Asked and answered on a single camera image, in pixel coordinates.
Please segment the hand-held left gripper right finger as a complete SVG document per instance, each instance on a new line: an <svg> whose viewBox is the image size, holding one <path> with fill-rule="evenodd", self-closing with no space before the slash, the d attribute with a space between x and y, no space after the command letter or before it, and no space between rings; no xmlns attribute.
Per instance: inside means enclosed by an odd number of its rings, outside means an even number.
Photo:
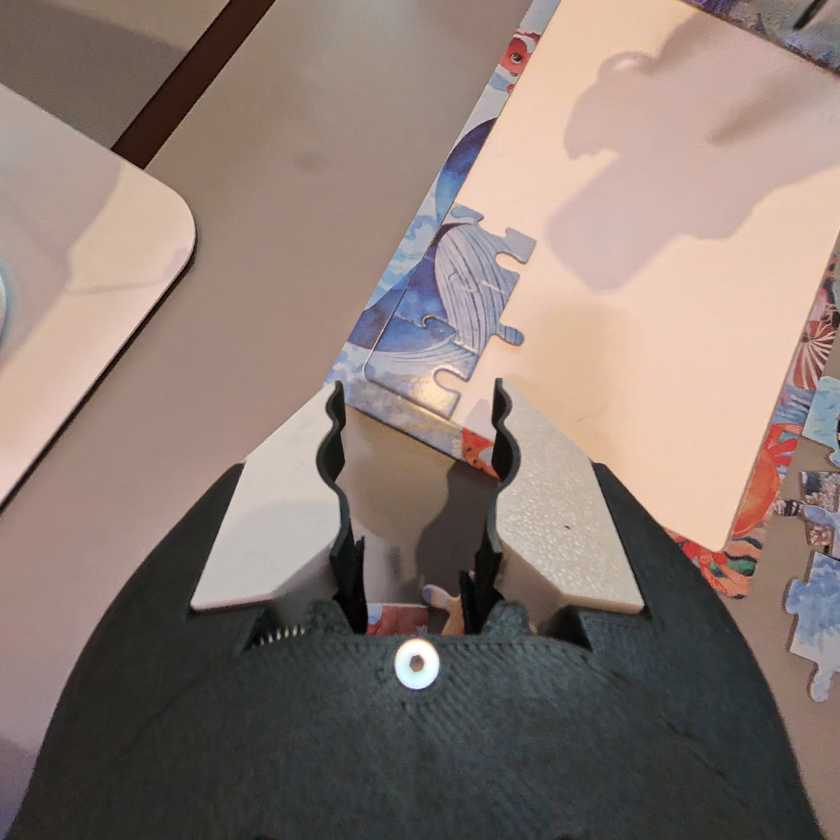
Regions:
<svg viewBox="0 0 840 840"><path fill-rule="evenodd" d="M502 602L548 634L568 607L637 615L644 599L589 456L513 384L493 386L498 477L471 572L459 575L467 635Z"/></svg>

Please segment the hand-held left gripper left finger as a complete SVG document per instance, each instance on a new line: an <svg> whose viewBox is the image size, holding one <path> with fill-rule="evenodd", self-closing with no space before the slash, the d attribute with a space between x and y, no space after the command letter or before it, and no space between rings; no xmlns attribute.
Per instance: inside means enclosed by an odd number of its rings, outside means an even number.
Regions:
<svg viewBox="0 0 840 840"><path fill-rule="evenodd" d="M314 601L365 634L364 541L338 486L343 385L325 385L246 457L193 594L195 612L267 606L284 627Z"/></svg>

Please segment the joined blue whale puzzle section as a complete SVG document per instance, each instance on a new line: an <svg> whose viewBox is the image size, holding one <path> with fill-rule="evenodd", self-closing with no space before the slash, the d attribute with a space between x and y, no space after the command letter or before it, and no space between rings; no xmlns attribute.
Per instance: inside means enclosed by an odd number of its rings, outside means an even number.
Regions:
<svg viewBox="0 0 840 840"><path fill-rule="evenodd" d="M490 339L524 341L501 321L520 275L497 257L526 264L537 242L513 228L492 234L482 219L451 207L362 369L368 382L447 420Z"/></svg>

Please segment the jigsaw puzzle pieces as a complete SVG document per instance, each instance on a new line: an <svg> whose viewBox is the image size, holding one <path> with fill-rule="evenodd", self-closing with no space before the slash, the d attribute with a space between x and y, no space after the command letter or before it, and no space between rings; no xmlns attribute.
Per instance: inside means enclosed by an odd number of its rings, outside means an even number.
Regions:
<svg viewBox="0 0 840 840"><path fill-rule="evenodd" d="M839 671L838 479L837 469L802 471L801 499L773 504L776 516L802 520L812 540L806 577L791 581L784 609L794 617L791 653L814 665L808 690L817 702L830 697Z"/></svg>

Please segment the puzzle frame board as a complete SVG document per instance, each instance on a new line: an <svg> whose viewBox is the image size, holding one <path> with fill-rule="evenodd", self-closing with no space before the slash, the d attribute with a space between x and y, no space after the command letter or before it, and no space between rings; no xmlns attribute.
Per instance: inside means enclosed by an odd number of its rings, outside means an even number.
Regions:
<svg viewBox="0 0 840 840"><path fill-rule="evenodd" d="M492 473L502 377L742 598L838 331L838 2L533 2L326 379ZM447 420L363 366L456 203L537 244Z"/></svg>

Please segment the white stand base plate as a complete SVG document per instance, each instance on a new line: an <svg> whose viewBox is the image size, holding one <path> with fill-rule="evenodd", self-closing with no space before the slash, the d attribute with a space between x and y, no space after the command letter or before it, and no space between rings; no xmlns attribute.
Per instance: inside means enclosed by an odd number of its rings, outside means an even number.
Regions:
<svg viewBox="0 0 840 840"><path fill-rule="evenodd" d="M182 273L168 185L1 90L1 498L26 480Z"/></svg>

